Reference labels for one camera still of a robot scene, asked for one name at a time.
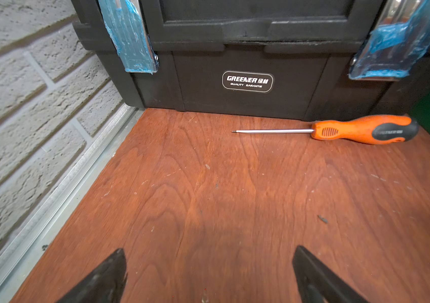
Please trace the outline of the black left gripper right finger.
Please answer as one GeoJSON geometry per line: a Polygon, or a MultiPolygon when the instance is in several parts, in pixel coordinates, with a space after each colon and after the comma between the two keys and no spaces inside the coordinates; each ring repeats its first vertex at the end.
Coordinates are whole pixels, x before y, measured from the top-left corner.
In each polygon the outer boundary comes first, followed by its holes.
{"type": "Polygon", "coordinates": [[[304,246],[295,250],[293,269],[302,302],[366,302],[304,246]]]}

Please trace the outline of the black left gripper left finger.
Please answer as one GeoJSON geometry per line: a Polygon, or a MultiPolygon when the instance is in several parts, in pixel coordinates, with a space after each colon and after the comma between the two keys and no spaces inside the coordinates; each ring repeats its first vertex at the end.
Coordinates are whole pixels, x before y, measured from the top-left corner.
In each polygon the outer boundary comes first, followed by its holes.
{"type": "Polygon", "coordinates": [[[115,250],[57,302],[121,302],[127,283],[127,260],[115,250]]]}

